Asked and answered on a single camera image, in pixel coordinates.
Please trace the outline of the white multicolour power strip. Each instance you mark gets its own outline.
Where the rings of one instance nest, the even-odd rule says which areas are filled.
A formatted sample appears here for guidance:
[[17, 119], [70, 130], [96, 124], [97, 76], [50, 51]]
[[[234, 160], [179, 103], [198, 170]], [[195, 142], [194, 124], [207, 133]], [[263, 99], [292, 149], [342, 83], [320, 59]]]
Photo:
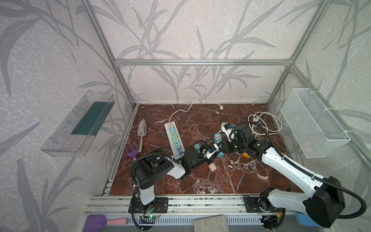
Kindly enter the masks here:
[[173, 156], [176, 160], [179, 160], [184, 156], [185, 148], [182, 143], [177, 126], [174, 121], [166, 123], [164, 124], [164, 126], [169, 139]]

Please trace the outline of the blue power strip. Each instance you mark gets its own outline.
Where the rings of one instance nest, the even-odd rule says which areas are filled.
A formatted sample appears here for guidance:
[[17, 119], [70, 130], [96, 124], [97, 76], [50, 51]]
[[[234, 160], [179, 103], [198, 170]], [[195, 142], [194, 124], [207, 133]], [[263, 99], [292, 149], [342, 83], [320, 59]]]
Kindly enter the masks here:
[[[222, 142], [222, 134], [221, 133], [215, 133], [214, 134], [214, 142], [216, 144]], [[224, 157], [224, 153], [221, 151], [218, 153], [217, 157]]]

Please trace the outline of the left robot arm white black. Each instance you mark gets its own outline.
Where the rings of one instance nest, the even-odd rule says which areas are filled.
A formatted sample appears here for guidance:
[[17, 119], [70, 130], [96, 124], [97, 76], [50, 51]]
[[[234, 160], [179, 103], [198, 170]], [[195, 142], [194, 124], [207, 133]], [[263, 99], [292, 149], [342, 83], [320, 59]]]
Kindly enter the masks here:
[[154, 185], [168, 175], [177, 180], [188, 178], [192, 171], [204, 163], [212, 164], [217, 155], [222, 152], [221, 143], [207, 145], [198, 141], [185, 150], [180, 159], [167, 154], [158, 148], [138, 158], [130, 167], [129, 173], [134, 182], [134, 195], [140, 198], [143, 206], [155, 202]]

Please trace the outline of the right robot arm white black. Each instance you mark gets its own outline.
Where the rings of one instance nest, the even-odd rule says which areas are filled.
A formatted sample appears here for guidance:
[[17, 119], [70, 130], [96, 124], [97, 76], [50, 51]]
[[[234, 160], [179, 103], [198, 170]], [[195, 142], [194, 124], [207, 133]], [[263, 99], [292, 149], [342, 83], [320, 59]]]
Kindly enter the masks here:
[[[257, 139], [249, 125], [249, 121], [237, 125], [221, 124], [221, 129], [228, 138], [222, 142], [223, 153], [245, 153], [274, 168], [302, 190], [302, 193], [296, 193], [268, 188], [260, 195], [265, 205], [305, 214], [324, 228], [330, 228], [337, 219], [353, 219], [366, 212], [367, 204], [362, 197], [343, 188], [336, 178], [317, 175], [284, 155], [270, 135], [267, 140]], [[358, 211], [348, 215], [341, 214], [346, 207], [344, 194], [360, 202]]]

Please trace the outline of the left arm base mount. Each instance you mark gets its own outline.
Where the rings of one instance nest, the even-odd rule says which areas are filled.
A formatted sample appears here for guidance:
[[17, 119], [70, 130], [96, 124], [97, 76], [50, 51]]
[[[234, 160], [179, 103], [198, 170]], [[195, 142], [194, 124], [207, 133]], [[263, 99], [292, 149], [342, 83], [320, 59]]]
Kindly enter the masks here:
[[167, 213], [169, 206], [169, 198], [156, 197], [154, 201], [147, 205], [143, 205], [139, 197], [131, 199], [128, 212], [134, 214], [144, 213]]

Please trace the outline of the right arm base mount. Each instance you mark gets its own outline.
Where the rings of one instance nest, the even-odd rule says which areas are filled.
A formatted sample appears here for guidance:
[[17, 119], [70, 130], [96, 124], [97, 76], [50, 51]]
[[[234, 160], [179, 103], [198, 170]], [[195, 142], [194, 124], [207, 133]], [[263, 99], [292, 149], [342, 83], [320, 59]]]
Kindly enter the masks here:
[[281, 208], [273, 207], [266, 197], [260, 197], [258, 195], [245, 195], [243, 197], [243, 201], [247, 213], [279, 214], [282, 212]]

